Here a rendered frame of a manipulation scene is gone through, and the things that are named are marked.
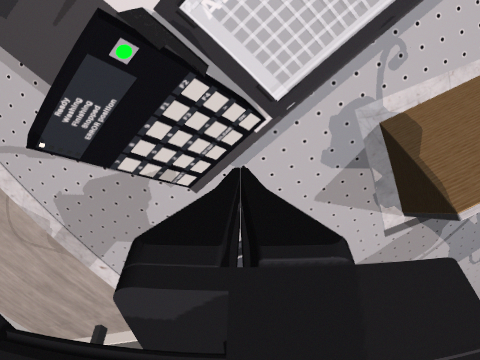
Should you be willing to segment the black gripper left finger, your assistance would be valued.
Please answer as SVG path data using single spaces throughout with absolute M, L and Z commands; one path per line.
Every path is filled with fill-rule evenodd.
M 240 168 L 213 190 L 136 237 L 123 268 L 136 261 L 215 263 L 237 267 Z

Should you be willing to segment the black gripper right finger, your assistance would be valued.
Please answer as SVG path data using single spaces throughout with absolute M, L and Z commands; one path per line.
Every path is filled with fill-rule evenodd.
M 240 172 L 240 227 L 243 267 L 355 264 L 344 237 L 269 191 L 246 167 Z

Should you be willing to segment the grey perforated base plate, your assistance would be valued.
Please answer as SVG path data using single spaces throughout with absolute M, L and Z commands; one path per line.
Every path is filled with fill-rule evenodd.
M 197 194 L 26 148 L 51 88 L 0 47 L 0 164 L 119 276 L 133 240 L 233 168 L 344 237 L 355 264 L 454 258 L 480 299 L 480 213 L 384 230 L 355 109 L 480 59 L 480 0 L 424 0 Z

